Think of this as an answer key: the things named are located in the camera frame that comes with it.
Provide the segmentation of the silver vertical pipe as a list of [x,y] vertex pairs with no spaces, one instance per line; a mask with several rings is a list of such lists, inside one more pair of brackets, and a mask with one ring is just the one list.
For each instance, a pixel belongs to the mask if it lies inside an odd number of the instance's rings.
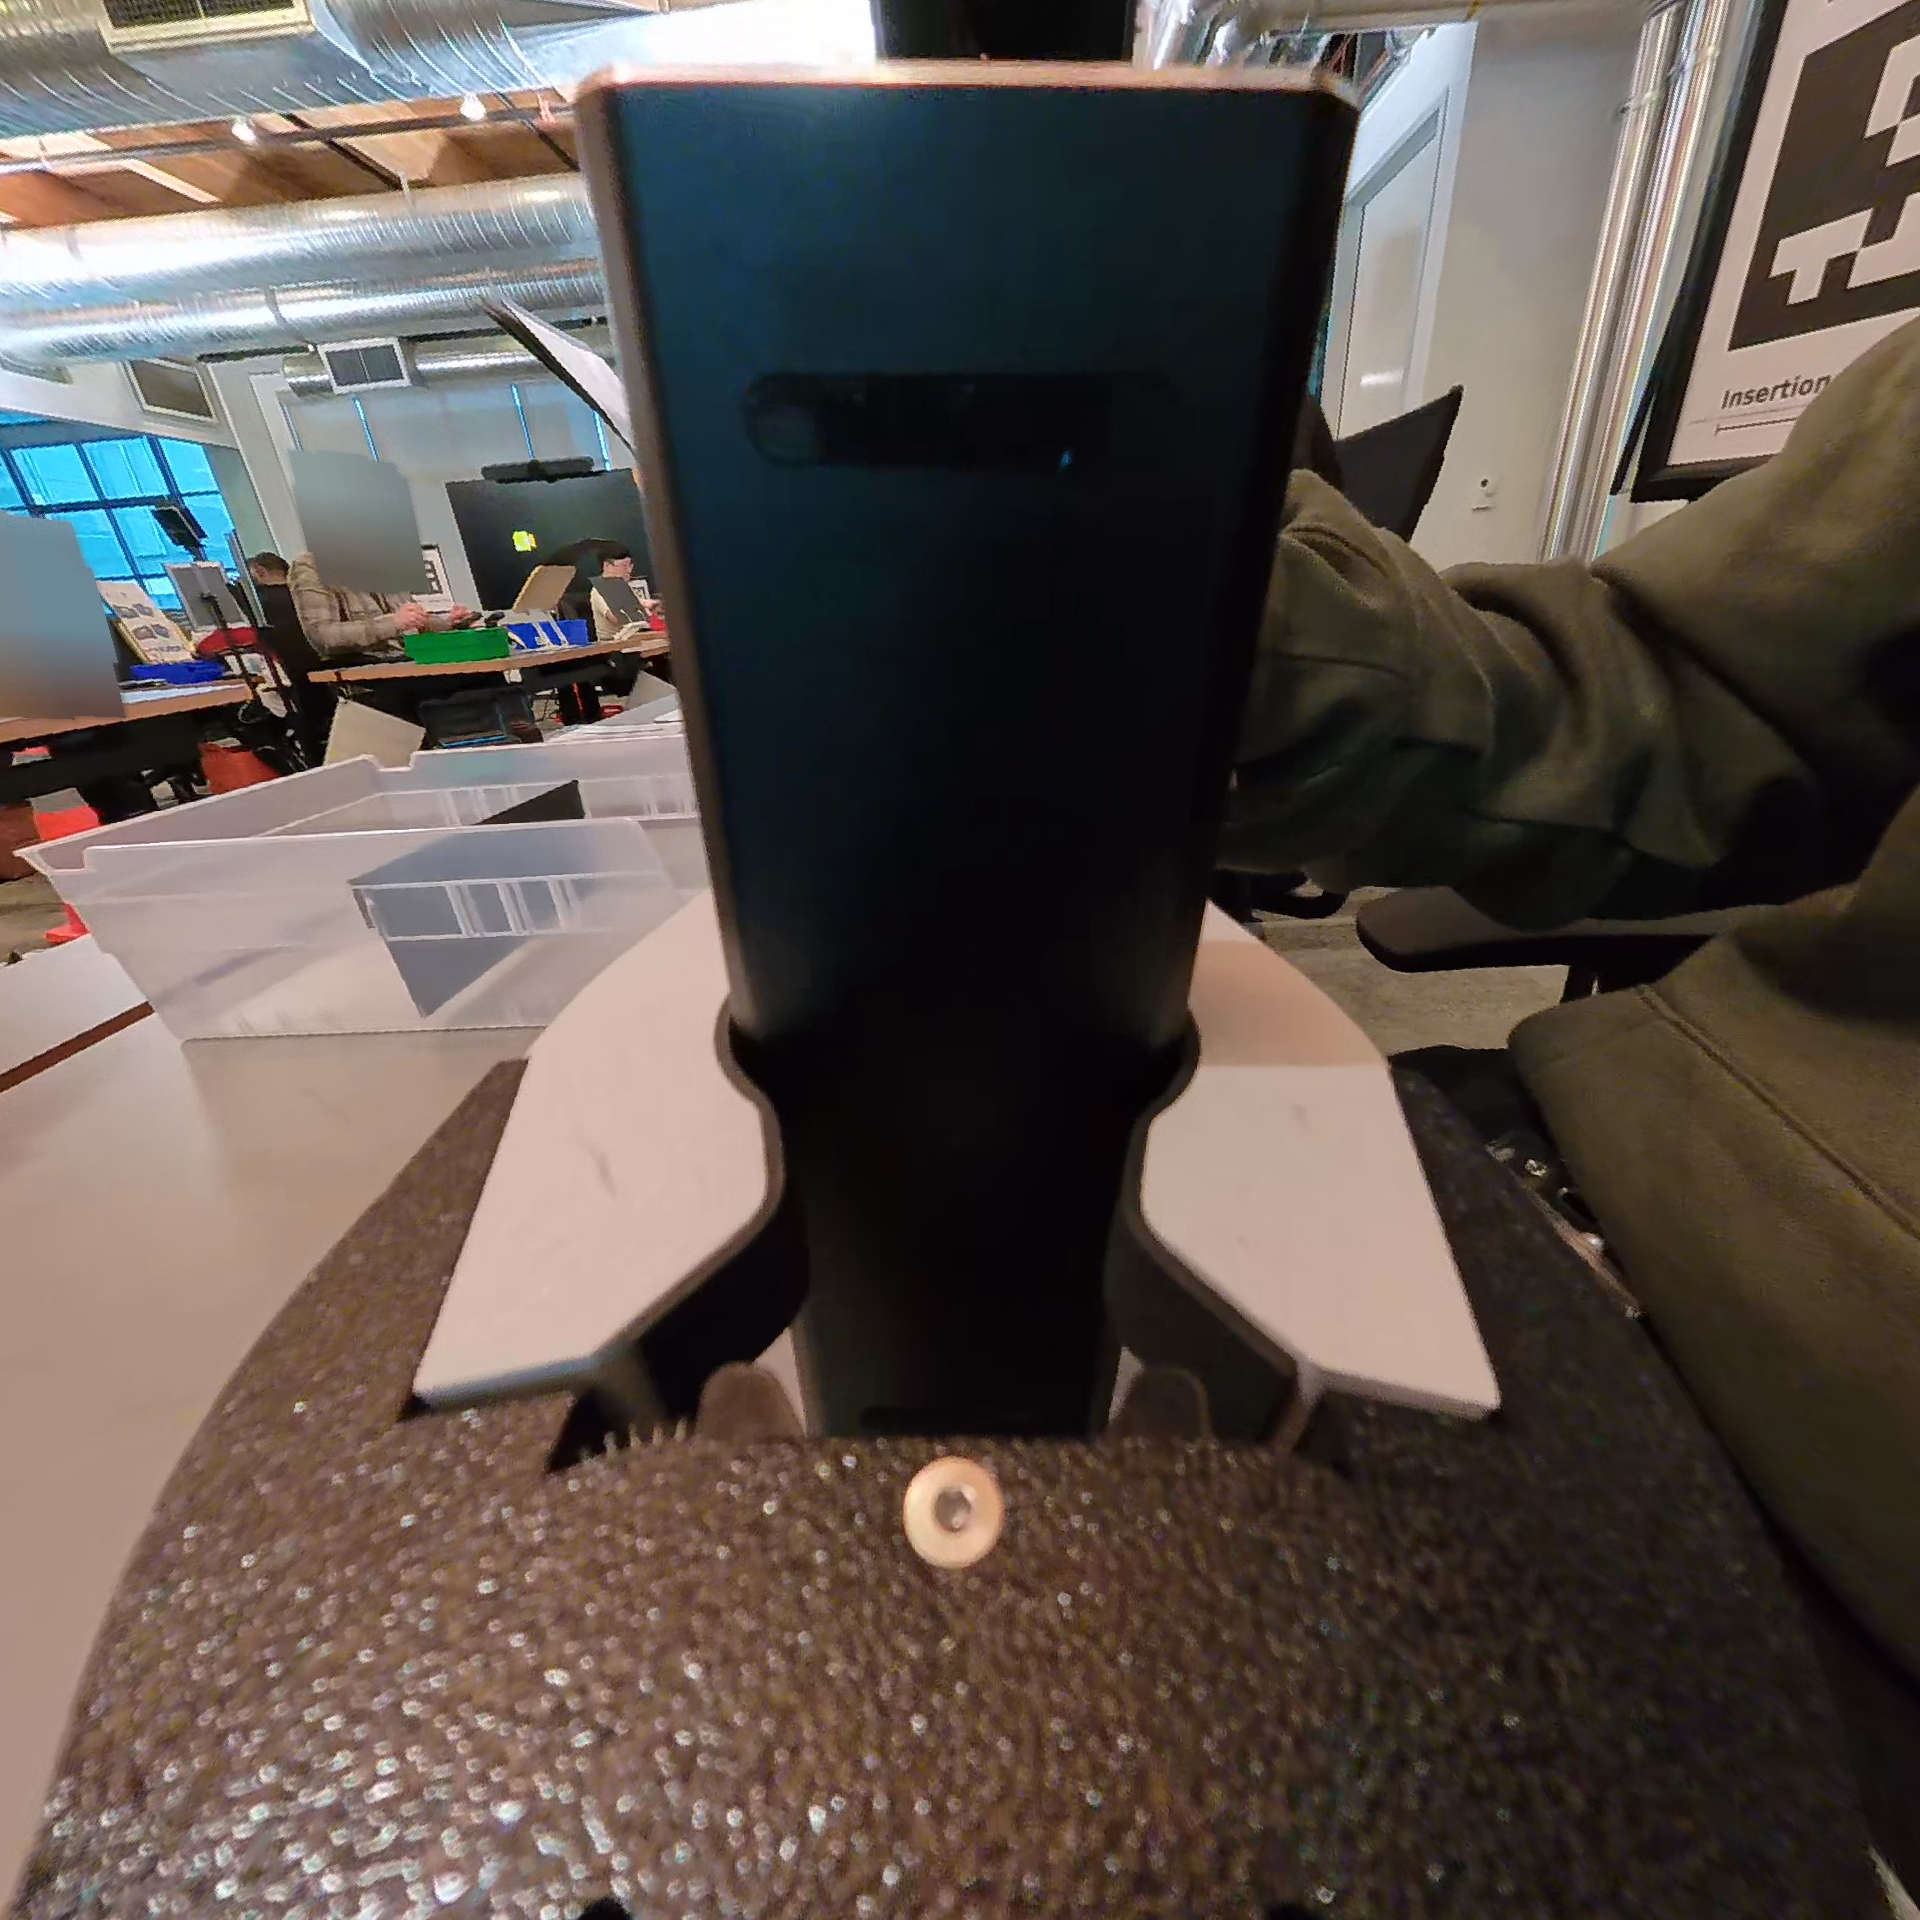
[[1696,136],[1700,73],[1711,71],[1715,5],[1648,5],[1616,119],[1616,155],[1574,339],[1567,400],[1542,498],[1540,560],[1589,560],[1616,490],[1656,329],[1672,219]]

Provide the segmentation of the black and white marker poster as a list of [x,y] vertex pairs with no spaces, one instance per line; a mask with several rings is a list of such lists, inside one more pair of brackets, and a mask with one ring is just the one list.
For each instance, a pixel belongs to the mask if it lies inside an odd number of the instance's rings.
[[1620,467],[1630,498],[1703,496],[1777,453],[1916,305],[1917,5],[1759,5]]

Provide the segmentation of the person's olive jacket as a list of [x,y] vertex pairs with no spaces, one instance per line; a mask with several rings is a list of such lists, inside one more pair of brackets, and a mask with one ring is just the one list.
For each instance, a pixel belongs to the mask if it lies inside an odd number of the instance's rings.
[[1825,1602],[1916,1887],[1916,859],[1526,1019],[1519,1078],[1676,1370]]

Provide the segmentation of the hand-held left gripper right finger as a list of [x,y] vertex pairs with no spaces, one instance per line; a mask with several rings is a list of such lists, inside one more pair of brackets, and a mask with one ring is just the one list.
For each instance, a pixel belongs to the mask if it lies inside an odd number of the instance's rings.
[[1480,1422],[1501,1391],[1385,1055],[1208,905],[1183,1055],[1113,1219],[1113,1339],[1153,1408],[1300,1439],[1327,1395]]

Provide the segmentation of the window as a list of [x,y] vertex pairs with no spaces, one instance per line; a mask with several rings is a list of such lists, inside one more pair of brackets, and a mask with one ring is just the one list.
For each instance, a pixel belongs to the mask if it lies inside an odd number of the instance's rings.
[[79,438],[51,423],[5,419],[1,506],[65,522],[97,579],[144,584],[161,601],[173,597],[166,568],[191,554],[160,528],[157,510],[177,510],[201,528],[203,560],[231,560],[233,515],[219,475],[187,438]]

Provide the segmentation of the black office chair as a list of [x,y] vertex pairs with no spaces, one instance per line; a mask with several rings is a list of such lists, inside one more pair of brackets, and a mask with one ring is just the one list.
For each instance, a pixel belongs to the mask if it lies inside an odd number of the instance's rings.
[[1292,465],[1324,477],[1358,514],[1411,542],[1446,458],[1462,385],[1334,438],[1319,397],[1302,397]]
[[1359,946],[1407,976],[1564,969],[1561,1000],[1622,992],[1664,977],[1696,949],[1755,912],[1731,906],[1672,919],[1581,919],[1559,927],[1512,927],[1444,886],[1400,889],[1353,915]]

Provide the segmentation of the silver air duct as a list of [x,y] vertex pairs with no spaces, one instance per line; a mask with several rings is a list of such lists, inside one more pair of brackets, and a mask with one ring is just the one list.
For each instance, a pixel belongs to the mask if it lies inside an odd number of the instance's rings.
[[5,359],[129,361],[312,343],[516,302],[600,313],[580,176],[5,229]]

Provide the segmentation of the clear plastic bin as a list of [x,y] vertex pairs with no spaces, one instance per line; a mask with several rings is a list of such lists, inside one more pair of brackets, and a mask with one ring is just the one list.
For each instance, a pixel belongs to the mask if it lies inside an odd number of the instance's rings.
[[585,727],[540,745],[419,752],[328,762],[41,840],[23,857],[86,927],[111,941],[121,905],[181,899],[185,913],[277,902],[340,906],[352,886],[405,857],[475,851],[491,833],[529,843],[540,827],[632,824],[639,859],[669,885],[705,885],[704,837],[679,721]]
[[541,1027],[693,897],[635,821],[96,848],[59,877],[177,1039]]

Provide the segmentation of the long wooden desk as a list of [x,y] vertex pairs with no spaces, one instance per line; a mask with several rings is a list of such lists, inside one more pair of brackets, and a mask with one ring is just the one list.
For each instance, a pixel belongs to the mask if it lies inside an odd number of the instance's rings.
[[662,632],[635,632],[583,646],[550,646],[484,659],[420,662],[413,657],[321,666],[305,675],[312,689],[328,689],[340,704],[361,704],[398,718],[416,718],[423,704],[470,691],[518,691],[540,699],[558,688],[606,681],[607,662],[645,665],[664,657]]

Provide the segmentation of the black monitor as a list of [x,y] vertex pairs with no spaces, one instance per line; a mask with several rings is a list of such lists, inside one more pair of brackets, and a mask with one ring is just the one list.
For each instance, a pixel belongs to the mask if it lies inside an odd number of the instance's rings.
[[630,467],[565,470],[559,477],[445,482],[448,505],[484,608],[508,608],[525,578],[583,544],[616,544],[632,575],[656,584],[659,568]]

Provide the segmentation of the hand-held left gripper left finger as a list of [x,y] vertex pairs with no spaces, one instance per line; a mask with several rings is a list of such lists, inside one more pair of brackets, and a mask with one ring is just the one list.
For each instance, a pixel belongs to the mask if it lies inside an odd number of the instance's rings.
[[529,1047],[413,1395],[454,1409],[563,1391],[654,1430],[688,1418],[712,1374],[757,1362],[813,1434],[807,1291],[799,1202],[733,1055],[699,891]]

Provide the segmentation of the person's right forearm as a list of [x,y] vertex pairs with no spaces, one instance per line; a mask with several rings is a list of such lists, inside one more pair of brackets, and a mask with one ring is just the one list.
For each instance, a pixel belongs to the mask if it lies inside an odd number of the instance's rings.
[[1916,865],[1917,333],[1597,560],[1440,570],[1287,482],[1215,862],[1550,927]]

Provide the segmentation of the black smartphone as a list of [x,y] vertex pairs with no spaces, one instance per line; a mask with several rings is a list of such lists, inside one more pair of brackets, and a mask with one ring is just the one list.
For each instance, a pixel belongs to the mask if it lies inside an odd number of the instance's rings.
[[773,1198],[638,1334],[830,1433],[1079,1434],[1188,992],[1358,114],[1302,71],[577,101]]

